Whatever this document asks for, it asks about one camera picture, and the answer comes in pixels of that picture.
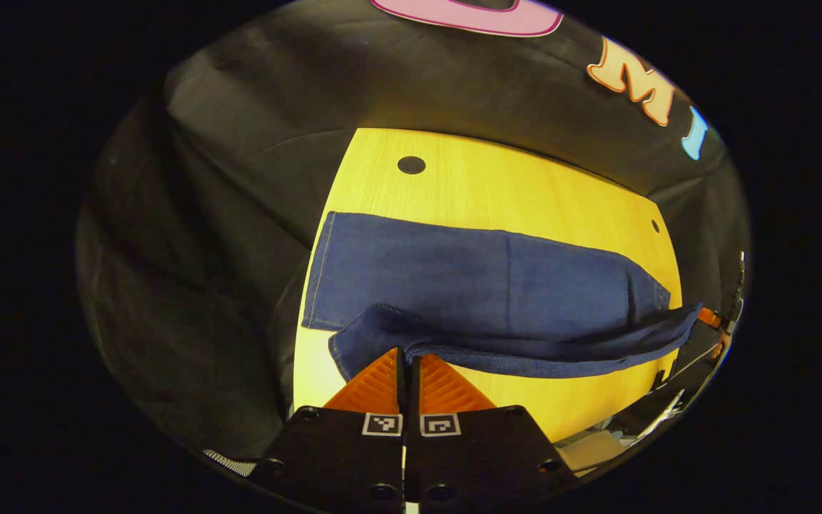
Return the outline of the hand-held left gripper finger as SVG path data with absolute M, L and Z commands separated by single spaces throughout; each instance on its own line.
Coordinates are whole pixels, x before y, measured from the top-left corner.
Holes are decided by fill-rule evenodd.
M 251 485 L 315 513 L 402 513 L 405 372 L 376 358 L 322 406 L 295 410 L 255 463 Z
M 525 513 L 579 485 L 522 405 L 496 406 L 434 355 L 409 380 L 405 497 L 421 513 Z

